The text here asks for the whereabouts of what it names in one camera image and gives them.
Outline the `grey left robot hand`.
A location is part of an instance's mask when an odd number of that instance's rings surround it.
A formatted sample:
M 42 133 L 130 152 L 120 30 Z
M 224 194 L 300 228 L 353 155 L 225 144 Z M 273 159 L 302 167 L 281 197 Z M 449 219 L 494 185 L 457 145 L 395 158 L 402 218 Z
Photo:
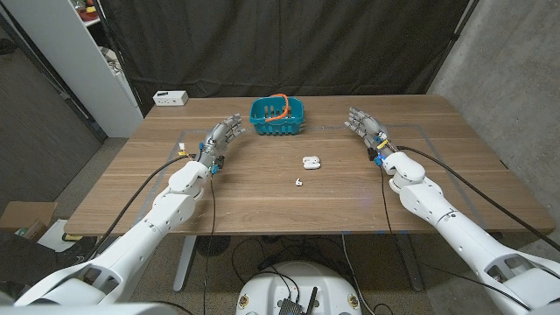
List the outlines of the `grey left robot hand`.
M 246 129 L 242 127 L 242 117 L 239 113 L 233 114 L 222 122 L 219 122 L 210 130 L 202 142 L 202 148 L 198 162 L 211 168 L 215 160 L 223 156 L 227 147 Z

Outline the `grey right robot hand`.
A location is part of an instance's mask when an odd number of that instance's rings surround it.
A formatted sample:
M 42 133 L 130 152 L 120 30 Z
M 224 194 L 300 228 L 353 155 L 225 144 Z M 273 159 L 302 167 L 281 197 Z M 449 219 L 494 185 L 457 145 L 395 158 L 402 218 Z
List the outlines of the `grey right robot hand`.
M 368 113 L 351 107 L 345 125 L 363 139 L 369 159 L 377 165 L 381 165 L 389 155 L 398 152 L 391 142 L 387 128 Z

